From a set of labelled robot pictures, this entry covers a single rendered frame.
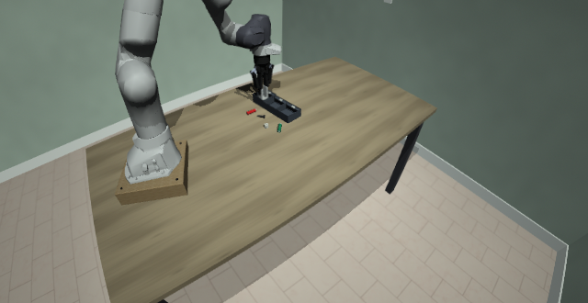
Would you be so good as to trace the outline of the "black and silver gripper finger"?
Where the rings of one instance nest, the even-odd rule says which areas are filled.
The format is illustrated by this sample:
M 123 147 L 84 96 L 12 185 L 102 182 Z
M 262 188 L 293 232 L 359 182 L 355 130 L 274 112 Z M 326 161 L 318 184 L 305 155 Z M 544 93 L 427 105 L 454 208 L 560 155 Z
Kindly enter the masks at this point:
M 254 87 L 258 89 L 258 97 L 263 99 L 263 75 L 264 75 L 264 68 L 261 67 L 261 73 L 258 73 L 254 68 L 250 71 L 252 75 Z M 257 74 L 257 75 L 256 75 Z
M 267 97 L 267 98 L 268 98 L 268 85 L 271 84 L 273 68 L 274 68 L 274 64 L 270 63 L 270 66 L 269 67 L 266 66 L 266 72 L 263 75 L 264 96 Z M 267 77 L 267 75 L 268 75 L 268 77 Z

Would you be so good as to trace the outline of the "dark grey rack of three bins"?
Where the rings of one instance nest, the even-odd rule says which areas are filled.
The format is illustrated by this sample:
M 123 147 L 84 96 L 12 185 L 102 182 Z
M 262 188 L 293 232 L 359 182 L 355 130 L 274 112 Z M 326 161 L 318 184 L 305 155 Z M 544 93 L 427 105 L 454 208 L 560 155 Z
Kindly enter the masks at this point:
M 258 97 L 258 92 L 254 93 L 253 102 L 287 123 L 301 116 L 299 107 L 292 105 L 269 90 L 268 98 L 265 100 Z

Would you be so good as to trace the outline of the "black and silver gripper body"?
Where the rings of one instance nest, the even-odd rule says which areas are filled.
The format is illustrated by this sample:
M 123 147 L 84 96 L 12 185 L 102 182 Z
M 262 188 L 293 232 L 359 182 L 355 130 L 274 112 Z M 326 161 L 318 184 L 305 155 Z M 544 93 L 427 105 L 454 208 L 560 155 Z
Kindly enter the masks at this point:
M 267 63 L 262 65 L 263 63 Z M 258 73 L 261 73 L 261 67 L 264 68 L 264 73 L 266 72 L 266 66 L 269 67 L 270 65 L 270 55 L 264 57 L 258 57 L 254 55 L 254 67 Z

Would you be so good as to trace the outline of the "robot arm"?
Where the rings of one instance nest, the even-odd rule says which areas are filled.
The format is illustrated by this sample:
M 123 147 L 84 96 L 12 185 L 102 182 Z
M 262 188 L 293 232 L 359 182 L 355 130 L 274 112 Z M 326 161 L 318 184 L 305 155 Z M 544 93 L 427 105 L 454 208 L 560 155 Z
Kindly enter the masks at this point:
M 223 43 L 250 49 L 258 57 L 281 53 L 281 46 L 270 39 L 269 16 L 253 14 L 245 25 L 237 24 L 225 11 L 232 0 L 202 2 Z M 166 124 L 151 66 L 163 3 L 164 0 L 124 0 L 122 9 L 115 75 L 137 133 L 132 137 L 135 146 L 128 152 L 125 166 L 130 184 L 169 176 L 182 158 Z

